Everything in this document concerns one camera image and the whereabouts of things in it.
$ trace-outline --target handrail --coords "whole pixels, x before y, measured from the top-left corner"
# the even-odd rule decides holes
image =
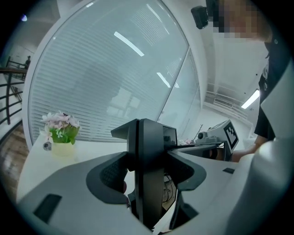
[[[23,77],[25,77],[26,73],[27,73],[27,69],[19,69],[19,68],[11,68],[11,67],[7,67],[9,62],[11,62],[10,60],[8,60],[7,64],[6,64],[6,67],[5,68],[0,68],[0,73],[3,73],[3,74],[8,74],[8,79],[7,79],[7,83],[6,84],[0,84],[0,87],[5,87],[6,86],[6,95],[4,96],[1,96],[0,97],[0,100],[1,99],[4,99],[6,98],[6,106],[4,108],[1,108],[0,109],[0,112],[6,110],[6,118],[0,120],[0,124],[2,124],[3,122],[7,121],[7,124],[10,125],[10,118],[20,112],[22,109],[18,109],[16,110],[15,112],[13,113],[10,113],[10,110],[9,108],[16,105],[16,104],[19,104],[22,102],[22,99],[20,98],[19,96],[19,101],[17,102],[14,102],[12,104],[9,104],[9,97],[10,96],[13,96],[13,95],[18,95],[18,94],[21,94],[22,91],[19,91],[19,92],[15,92],[14,87],[12,87],[12,85],[17,85],[17,84],[24,84],[24,82],[14,82],[12,83],[11,80],[12,80],[12,75],[13,74],[22,74]]]

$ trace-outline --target person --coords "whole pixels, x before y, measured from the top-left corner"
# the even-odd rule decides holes
[[[268,64],[259,81],[261,104],[283,75],[291,57],[290,49],[276,27],[250,0],[219,0],[217,10],[219,19],[214,19],[214,21],[223,22],[223,25],[217,25],[223,27],[225,33],[234,32],[236,37],[265,43],[268,50]],[[259,107],[254,133],[257,134],[254,144],[246,150],[234,151],[233,162],[239,162],[243,156],[255,153],[261,145],[275,138],[261,107]],[[218,150],[217,160],[222,158],[221,152]]]
[[[28,59],[26,60],[25,64],[24,64],[24,68],[28,69],[29,65],[31,63],[31,56],[28,56]]]

